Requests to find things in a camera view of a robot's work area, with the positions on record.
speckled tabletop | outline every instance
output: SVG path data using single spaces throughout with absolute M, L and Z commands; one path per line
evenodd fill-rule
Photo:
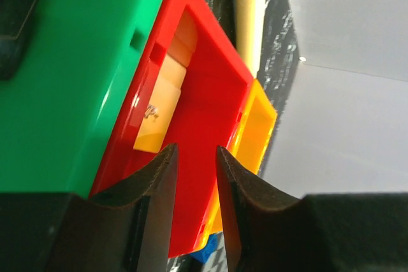
M 235 23 L 233 0 L 207 0 L 228 38 L 235 44 Z M 265 20 L 261 65 L 257 75 L 259 82 L 278 112 L 278 121 L 272 134 L 259 175 L 263 176 L 266 162 L 273 145 L 273 139 L 279 129 L 279 120 L 296 74 L 299 60 L 298 43 L 293 27 L 292 12 L 288 0 L 265 0 Z M 182 271 L 227 271 L 224 239 L 218 236 L 217 250 L 211 255 L 206 265 L 189 256 L 170 259 L 168 272 Z

blue object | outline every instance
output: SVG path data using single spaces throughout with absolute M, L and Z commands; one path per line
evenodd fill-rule
M 217 234 L 211 234 L 208 237 L 207 244 L 205 247 L 197 252 L 191 253 L 190 256 L 200 261 L 202 264 L 205 264 L 210 258 L 212 252 L 217 249 L 218 239 Z

green plastic container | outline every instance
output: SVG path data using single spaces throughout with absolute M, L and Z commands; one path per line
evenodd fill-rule
M 0 191 L 87 197 L 162 0 L 40 0 L 0 82 Z

white panel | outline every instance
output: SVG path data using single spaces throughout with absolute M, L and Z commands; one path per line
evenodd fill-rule
M 406 0 L 289 2 L 309 64 L 408 80 Z
M 408 83 L 301 64 L 265 180 L 298 197 L 408 191 Z

red plastic container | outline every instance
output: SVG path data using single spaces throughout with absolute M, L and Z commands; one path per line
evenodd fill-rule
M 163 0 L 91 192 L 117 183 L 155 156 L 133 145 L 164 58 L 176 41 L 183 42 L 186 29 L 178 26 L 184 19 L 194 24 L 196 45 L 185 63 L 181 95 L 162 145 L 177 143 L 179 150 L 169 257 L 207 242 L 216 188 L 215 148 L 227 147 L 234 136 L 253 82 L 205 0 Z

